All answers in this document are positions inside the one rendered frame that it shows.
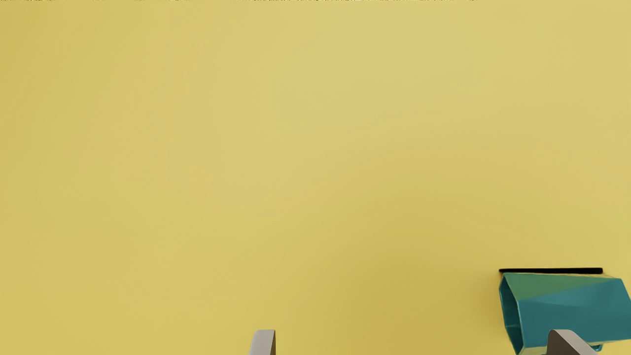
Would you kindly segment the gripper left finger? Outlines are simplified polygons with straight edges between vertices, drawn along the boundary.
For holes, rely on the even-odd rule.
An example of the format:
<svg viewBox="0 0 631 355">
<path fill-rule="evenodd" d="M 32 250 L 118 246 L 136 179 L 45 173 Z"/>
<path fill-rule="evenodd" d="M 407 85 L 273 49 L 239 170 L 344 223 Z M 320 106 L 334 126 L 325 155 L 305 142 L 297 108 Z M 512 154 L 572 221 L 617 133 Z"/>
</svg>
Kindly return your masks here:
<svg viewBox="0 0 631 355">
<path fill-rule="evenodd" d="M 273 329 L 255 331 L 249 355 L 277 355 L 276 331 Z"/>
</svg>

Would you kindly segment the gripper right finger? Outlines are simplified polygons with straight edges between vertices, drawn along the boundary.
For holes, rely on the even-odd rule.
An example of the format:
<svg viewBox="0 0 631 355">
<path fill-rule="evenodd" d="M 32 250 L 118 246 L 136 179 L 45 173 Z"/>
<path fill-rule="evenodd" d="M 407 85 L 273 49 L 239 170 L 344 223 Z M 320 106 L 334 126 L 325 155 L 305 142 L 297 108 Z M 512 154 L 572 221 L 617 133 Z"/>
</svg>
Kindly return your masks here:
<svg viewBox="0 0 631 355">
<path fill-rule="evenodd" d="M 546 355 L 598 355 L 577 333 L 567 329 L 550 330 Z"/>
</svg>

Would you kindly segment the teal faceted mug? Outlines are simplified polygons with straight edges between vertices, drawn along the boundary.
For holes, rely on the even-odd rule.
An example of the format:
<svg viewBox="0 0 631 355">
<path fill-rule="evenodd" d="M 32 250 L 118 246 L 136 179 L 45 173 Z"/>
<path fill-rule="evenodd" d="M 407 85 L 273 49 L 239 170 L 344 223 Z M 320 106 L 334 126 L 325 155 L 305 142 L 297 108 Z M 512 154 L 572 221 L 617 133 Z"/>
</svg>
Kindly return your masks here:
<svg viewBox="0 0 631 355">
<path fill-rule="evenodd" d="M 515 355 L 545 355 L 551 330 L 571 330 L 593 348 L 631 340 L 631 296 L 612 276 L 505 273 L 503 323 Z"/>
</svg>

